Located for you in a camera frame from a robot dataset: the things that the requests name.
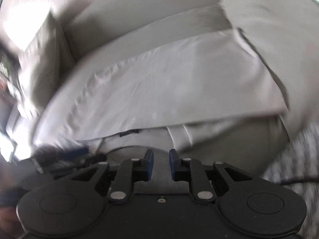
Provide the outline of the striped grey white rug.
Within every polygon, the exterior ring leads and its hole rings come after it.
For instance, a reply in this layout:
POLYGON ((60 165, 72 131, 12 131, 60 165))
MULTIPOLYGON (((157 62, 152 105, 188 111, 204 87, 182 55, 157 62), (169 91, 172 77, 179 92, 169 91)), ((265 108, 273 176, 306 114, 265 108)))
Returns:
POLYGON ((318 122, 301 131, 262 177, 304 199, 307 215, 299 234, 303 238, 318 238, 318 122))

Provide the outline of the light grey sofa blanket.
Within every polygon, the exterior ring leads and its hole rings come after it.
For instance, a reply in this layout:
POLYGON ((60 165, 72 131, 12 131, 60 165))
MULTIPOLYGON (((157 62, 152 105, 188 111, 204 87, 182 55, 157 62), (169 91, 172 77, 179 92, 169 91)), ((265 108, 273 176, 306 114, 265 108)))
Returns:
POLYGON ((222 0, 221 5, 284 85, 288 112, 282 122, 293 138, 318 121, 318 3, 222 0))

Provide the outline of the grey fabric sofa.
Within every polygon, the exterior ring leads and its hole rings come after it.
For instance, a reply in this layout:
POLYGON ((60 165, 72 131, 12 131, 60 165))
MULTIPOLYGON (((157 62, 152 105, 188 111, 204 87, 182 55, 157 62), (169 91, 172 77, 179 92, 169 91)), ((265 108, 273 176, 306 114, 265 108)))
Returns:
MULTIPOLYGON (((251 45, 275 78, 286 102, 287 94, 280 79, 267 66, 242 29, 234 27, 221 5, 222 0, 98 0, 63 30, 58 25, 60 53, 59 78, 55 93, 65 83, 78 63, 101 48, 110 53, 110 61, 127 59, 139 52, 153 49, 184 38, 235 29, 251 45)), ((196 158, 205 164, 225 161, 252 173, 261 173, 291 138, 282 116, 247 118, 232 127, 217 131, 206 125, 200 138, 199 124, 179 127, 132 129, 113 136, 90 141, 66 141, 63 144, 36 145, 35 132, 46 108, 37 117, 23 116, 18 106, 22 101, 18 83, 11 87, 17 100, 10 114, 7 132, 14 141, 18 159, 26 159, 45 147, 69 151, 88 147, 91 152, 105 153, 112 163, 123 158, 136 158, 142 149, 159 152, 159 165, 169 150, 175 149, 184 158, 196 158)))

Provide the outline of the front beige throw pillow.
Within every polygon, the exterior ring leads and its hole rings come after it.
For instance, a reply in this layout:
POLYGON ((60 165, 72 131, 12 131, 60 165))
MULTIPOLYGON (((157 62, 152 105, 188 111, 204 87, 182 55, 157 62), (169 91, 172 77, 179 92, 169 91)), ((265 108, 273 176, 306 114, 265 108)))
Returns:
POLYGON ((58 25, 52 13, 48 13, 29 46, 19 56, 22 101, 18 109, 23 116, 35 118, 42 114, 55 93, 60 68, 59 37, 58 25))

